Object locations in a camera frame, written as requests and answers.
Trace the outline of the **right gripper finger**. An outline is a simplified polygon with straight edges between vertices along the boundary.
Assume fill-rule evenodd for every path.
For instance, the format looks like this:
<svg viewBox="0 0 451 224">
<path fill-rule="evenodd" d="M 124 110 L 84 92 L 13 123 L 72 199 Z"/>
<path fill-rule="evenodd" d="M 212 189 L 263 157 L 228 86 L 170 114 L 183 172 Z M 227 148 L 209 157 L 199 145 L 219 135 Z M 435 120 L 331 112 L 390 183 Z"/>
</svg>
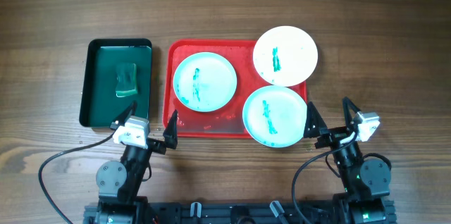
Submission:
<svg viewBox="0 0 451 224">
<path fill-rule="evenodd" d="M 351 111 L 353 111 L 355 114 L 360 112 L 360 108 L 358 108 L 348 97 L 344 97 L 342 99 L 342 107 L 345 115 L 345 125 L 346 127 L 352 127 L 352 119 Z"/>
<path fill-rule="evenodd" d="M 307 118 L 304 138 L 321 137 L 328 134 L 328 128 L 312 101 L 307 104 Z"/>
</svg>

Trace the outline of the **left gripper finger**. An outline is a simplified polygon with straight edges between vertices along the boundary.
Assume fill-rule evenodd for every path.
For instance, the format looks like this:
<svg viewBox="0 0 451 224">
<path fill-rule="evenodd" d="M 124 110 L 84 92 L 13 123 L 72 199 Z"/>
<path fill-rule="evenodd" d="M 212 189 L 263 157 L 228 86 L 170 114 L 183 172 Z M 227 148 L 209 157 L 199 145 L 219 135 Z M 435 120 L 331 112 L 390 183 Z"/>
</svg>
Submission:
<svg viewBox="0 0 451 224">
<path fill-rule="evenodd" d="M 174 110 L 163 132 L 164 143 L 166 147 L 170 149 L 176 149 L 178 145 L 177 122 L 178 122 L 178 111 Z"/>
<path fill-rule="evenodd" d="M 126 120 L 133 116 L 137 109 L 137 102 L 132 101 L 132 103 L 127 107 L 122 113 L 116 116 L 111 122 L 109 128 L 111 130 L 117 130 L 120 126 L 125 125 Z"/>
</svg>

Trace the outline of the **green sponge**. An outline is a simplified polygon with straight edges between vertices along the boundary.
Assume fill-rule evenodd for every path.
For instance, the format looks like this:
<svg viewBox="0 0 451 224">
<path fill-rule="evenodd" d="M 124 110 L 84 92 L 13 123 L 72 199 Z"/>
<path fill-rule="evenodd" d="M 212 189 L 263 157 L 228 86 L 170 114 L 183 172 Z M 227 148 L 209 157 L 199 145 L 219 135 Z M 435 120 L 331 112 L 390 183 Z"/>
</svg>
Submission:
<svg viewBox="0 0 451 224">
<path fill-rule="evenodd" d="M 138 93 L 137 66 L 134 63 L 120 63 L 116 66 L 116 96 L 128 97 Z"/>
</svg>

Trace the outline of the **light blue plate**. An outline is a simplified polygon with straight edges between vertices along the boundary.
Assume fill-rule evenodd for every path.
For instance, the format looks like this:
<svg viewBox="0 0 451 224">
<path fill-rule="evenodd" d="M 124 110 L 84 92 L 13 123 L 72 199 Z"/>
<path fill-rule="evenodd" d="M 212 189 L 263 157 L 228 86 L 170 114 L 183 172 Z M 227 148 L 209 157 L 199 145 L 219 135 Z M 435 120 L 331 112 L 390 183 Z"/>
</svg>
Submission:
<svg viewBox="0 0 451 224">
<path fill-rule="evenodd" d="M 187 108 L 202 113 L 224 107 L 237 89 L 232 64 L 219 54 L 199 52 L 185 58 L 175 69 L 173 90 Z"/>
<path fill-rule="evenodd" d="M 307 104 L 287 87 L 261 87 L 245 101 L 242 120 L 249 135 L 258 143 L 285 148 L 304 137 Z"/>
</svg>

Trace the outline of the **white plate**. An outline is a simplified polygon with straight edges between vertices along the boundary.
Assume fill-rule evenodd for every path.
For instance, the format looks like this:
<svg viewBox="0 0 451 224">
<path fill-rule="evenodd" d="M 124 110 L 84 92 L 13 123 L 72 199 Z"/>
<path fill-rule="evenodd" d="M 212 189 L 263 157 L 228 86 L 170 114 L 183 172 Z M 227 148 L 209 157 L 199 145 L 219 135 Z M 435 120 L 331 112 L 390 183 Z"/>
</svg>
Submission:
<svg viewBox="0 0 451 224">
<path fill-rule="evenodd" d="M 268 83 L 281 87 L 298 85 L 315 71 L 319 52 L 312 37 L 293 26 L 274 27 L 257 40 L 252 60 Z"/>
</svg>

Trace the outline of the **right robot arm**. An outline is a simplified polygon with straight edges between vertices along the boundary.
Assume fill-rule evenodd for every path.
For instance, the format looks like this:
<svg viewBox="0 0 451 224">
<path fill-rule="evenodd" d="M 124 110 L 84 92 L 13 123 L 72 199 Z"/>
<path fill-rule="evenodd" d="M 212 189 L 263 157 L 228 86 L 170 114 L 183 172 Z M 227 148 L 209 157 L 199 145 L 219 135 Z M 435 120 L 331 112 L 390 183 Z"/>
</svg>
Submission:
<svg viewBox="0 0 451 224">
<path fill-rule="evenodd" d="M 334 174 L 345 191 L 328 201 L 299 204 L 305 223 L 396 223 L 394 202 L 390 195 L 392 165 L 377 153 L 363 154 L 360 142 L 367 142 L 380 125 L 377 113 L 364 113 L 352 101 L 342 100 L 345 125 L 329 128 L 313 103 L 307 104 L 306 138 L 316 138 L 317 149 L 329 148 L 320 155 L 333 157 Z"/>
</svg>

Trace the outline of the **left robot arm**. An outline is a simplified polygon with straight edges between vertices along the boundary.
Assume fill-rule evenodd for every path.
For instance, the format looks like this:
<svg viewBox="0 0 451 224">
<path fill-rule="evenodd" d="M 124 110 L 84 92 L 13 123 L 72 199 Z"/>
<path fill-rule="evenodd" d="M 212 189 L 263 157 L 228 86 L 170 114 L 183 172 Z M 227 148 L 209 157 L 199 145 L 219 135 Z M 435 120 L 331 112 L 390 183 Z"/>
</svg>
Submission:
<svg viewBox="0 0 451 224">
<path fill-rule="evenodd" d="M 92 217 L 85 223 L 158 223 L 155 211 L 146 197 L 139 197 L 141 184 L 146 181 L 146 171 L 151 171 L 150 157 L 153 153 L 164 155 L 167 149 L 178 145 L 178 112 L 171 115 L 164 140 L 149 137 L 149 121 L 135 115 L 137 102 L 133 101 L 110 125 L 114 131 L 113 141 L 125 145 L 119 161 L 109 161 L 96 174 L 99 202 Z"/>
</svg>

